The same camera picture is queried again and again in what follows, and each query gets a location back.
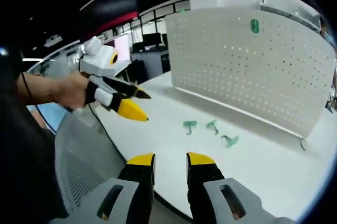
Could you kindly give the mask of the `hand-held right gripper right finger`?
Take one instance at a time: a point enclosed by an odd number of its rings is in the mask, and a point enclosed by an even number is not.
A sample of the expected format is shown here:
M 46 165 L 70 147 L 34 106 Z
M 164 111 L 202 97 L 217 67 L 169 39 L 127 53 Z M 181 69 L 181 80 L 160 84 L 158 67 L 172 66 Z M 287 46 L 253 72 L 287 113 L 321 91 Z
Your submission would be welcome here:
M 194 223 L 295 223 L 266 211 L 258 195 L 232 178 L 225 178 L 215 161 L 186 154 L 187 198 Z

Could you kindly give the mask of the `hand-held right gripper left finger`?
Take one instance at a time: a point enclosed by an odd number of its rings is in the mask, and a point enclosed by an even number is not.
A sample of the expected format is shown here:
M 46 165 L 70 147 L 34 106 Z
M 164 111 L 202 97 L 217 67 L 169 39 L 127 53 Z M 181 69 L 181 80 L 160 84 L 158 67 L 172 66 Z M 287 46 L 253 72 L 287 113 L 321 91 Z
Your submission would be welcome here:
M 129 159 L 117 178 L 101 183 L 65 219 L 51 223 L 148 223 L 153 204 L 155 154 Z

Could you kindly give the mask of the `person's left hand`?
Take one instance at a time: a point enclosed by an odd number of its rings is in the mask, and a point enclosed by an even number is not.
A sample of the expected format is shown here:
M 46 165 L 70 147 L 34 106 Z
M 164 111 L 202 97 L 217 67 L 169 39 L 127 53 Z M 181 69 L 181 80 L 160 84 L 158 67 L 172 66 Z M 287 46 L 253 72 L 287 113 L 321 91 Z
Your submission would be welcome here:
M 84 107 L 88 83 L 87 75 L 80 72 L 56 79 L 53 87 L 54 102 L 70 110 Z

